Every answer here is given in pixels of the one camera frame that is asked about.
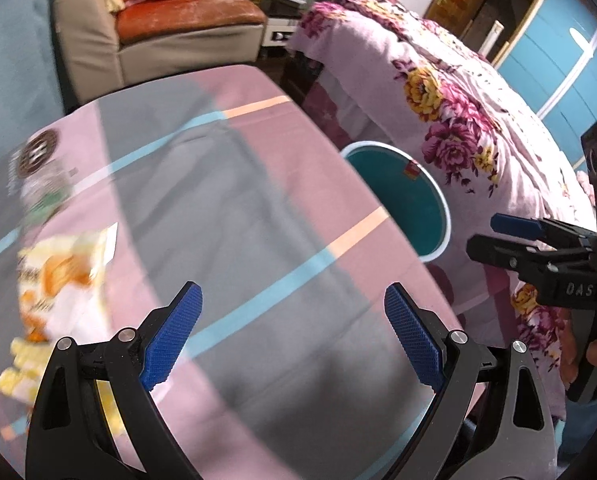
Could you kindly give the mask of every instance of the beige sofa armrest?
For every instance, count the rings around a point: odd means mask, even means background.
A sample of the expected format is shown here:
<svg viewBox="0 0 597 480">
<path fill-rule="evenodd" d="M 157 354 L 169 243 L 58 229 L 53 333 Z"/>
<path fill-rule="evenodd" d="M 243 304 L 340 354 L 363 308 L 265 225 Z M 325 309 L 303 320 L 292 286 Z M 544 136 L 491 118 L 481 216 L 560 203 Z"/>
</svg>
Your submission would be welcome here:
<svg viewBox="0 0 597 480">
<path fill-rule="evenodd" d="M 125 86 L 118 35 L 105 0 L 55 0 L 56 33 L 81 104 Z"/>
</svg>

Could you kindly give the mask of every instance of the human hand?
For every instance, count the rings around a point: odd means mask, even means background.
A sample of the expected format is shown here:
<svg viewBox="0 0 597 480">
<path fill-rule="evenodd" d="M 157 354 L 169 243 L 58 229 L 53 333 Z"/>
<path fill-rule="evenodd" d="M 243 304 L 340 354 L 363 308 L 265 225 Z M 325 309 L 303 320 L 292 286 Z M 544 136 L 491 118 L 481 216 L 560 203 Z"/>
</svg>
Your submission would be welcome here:
<svg viewBox="0 0 597 480">
<path fill-rule="evenodd" d="M 576 363 L 576 339 L 572 331 L 572 319 L 568 309 L 560 310 L 562 319 L 562 329 L 559 331 L 559 341 L 561 342 L 561 380 L 565 384 L 565 389 L 570 387 L 578 375 L 578 364 Z M 592 366 L 597 366 L 597 340 L 592 341 L 585 354 L 588 362 Z"/>
</svg>

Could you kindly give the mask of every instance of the bucket label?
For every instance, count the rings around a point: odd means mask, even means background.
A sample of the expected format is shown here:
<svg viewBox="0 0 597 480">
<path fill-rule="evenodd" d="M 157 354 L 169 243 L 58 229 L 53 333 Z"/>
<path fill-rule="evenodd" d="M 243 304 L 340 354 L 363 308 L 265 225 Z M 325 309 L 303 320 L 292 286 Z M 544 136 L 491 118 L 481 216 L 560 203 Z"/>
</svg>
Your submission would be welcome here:
<svg viewBox="0 0 597 480">
<path fill-rule="evenodd" d="M 403 170 L 403 174 L 412 180 L 416 180 L 418 176 L 421 174 L 421 166 L 419 166 L 415 160 L 410 160 Z"/>
</svg>

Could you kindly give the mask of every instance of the table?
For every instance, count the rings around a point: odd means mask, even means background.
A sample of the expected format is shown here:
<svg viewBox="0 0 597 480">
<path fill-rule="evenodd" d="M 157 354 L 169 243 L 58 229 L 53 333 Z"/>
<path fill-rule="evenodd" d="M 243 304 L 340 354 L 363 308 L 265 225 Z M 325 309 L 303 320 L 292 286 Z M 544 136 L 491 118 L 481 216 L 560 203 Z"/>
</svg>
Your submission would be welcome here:
<svg viewBox="0 0 597 480">
<path fill-rule="evenodd" d="M 303 112 L 260 71 L 233 66 L 116 92 L 50 128 L 74 195 L 35 237 L 118 224 L 106 273 L 114 330 L 187 280 L 203 288 L 159 407 L 204 478 L 376 478 L 431 400 L 383 313 L 386 286 L 402 282 L 459 324 Z M 0 162 L 0 372 L 22 335 L 12 155 Z M 0 395 L 0 451 L 19 472 L 26 413 Z M 117 445 L 138 466 L 127 436 Z"/>
</svg>

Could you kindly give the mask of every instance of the black device handle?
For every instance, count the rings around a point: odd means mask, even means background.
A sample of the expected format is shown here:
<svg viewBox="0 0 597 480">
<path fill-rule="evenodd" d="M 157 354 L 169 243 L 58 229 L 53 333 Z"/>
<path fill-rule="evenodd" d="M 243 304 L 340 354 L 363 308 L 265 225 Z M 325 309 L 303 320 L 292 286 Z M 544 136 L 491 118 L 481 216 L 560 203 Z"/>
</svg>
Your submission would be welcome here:
<svg viewBox="0 0 597 480">
<path fill-rule="evenodd" d="M 597 367 L 587 358 L 587 349 L 597 340 L 597 311 L 572 311 L 572 328 L 577 346 L 578 375 L 567 390 L 567 398 L 585 404 L 597 399 Z"/>
</svg>

